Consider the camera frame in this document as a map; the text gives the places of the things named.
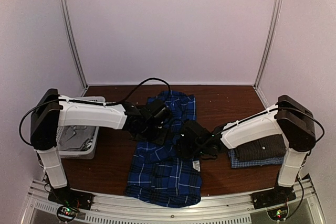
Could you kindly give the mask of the blue plaid long sleeve shirt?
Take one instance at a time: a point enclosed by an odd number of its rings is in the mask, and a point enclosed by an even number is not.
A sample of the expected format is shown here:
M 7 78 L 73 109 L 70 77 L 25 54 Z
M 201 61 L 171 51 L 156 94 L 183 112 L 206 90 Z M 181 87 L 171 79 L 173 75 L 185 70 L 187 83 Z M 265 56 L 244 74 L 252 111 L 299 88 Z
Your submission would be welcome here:
M 196 98 L 178 91 L 162 91 L 157 98 L 172 111 L 163 127 L 169 134 L 161 146 L 139 142 L 133 154 L 124 194 L 163 207 L 182 208 L 201 201 L 201 170 L 197 158 L 181 159 L 175 149 L 183 122 L 195 121 Z

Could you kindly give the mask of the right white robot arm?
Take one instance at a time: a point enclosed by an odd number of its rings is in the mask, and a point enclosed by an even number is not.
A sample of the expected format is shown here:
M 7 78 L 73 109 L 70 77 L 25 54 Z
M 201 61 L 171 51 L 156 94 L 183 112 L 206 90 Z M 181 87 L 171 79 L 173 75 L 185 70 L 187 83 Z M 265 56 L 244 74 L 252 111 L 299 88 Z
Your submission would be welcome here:
M 176 150 L 181 158 L 202 154 L 215 156 L 247 143 L 279 139 L 286 153 L 277 178 L 277 186 L 269 192 L 272 203 L 279 204 L 289 196 L 303 161 L 317 143 L 316 120 L 306 107 L 287 95 L 276 104 L 242 120 L 229 122 L 209 131 L 197 121 L 186 121 L 179 132 Z

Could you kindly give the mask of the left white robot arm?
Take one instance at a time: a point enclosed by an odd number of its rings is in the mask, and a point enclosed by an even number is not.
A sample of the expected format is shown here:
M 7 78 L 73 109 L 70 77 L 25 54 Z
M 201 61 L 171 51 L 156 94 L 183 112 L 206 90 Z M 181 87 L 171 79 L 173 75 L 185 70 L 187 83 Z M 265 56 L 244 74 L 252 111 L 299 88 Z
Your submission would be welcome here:
M 167 133 L 164 123 L 172 118 L 166 104 L 155 99 L 144 106 L 121 100 L 95 102 L 60 95 L 49 89 L 40 102 L 26 115 L 30 115 L 30 145 L 41 158 L 54 194 L 64 205 L 71 205 L 76 197 L 68 188 L 65 170 L 57 147 L 57 130 L 65 126 L 95 126 L 123 130 L 137 141 L 162 144 Z

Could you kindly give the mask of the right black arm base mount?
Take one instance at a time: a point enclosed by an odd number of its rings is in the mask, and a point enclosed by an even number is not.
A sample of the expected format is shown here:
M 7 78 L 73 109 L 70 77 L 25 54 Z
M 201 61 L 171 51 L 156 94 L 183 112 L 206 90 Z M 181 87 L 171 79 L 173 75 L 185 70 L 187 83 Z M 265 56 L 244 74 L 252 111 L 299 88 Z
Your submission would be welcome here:
M 254 209 L 261 209 L 295 200 L 296 194 L 293 190 L 293 184 L 290 186 L 282 186 L 276 182 L 274 188 L 252 193 L 251 198 Z

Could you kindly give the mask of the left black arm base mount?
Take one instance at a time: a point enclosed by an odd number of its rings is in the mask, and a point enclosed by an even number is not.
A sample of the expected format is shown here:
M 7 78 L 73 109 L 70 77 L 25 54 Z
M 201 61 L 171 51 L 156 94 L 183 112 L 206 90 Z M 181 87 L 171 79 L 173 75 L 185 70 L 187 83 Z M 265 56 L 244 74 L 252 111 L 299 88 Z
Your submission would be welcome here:
M 73 190 L 66 185 L 62 188 L 50 186 L 48 200 L 74 210 L 90 210 L 94 195 L 83 191 Z

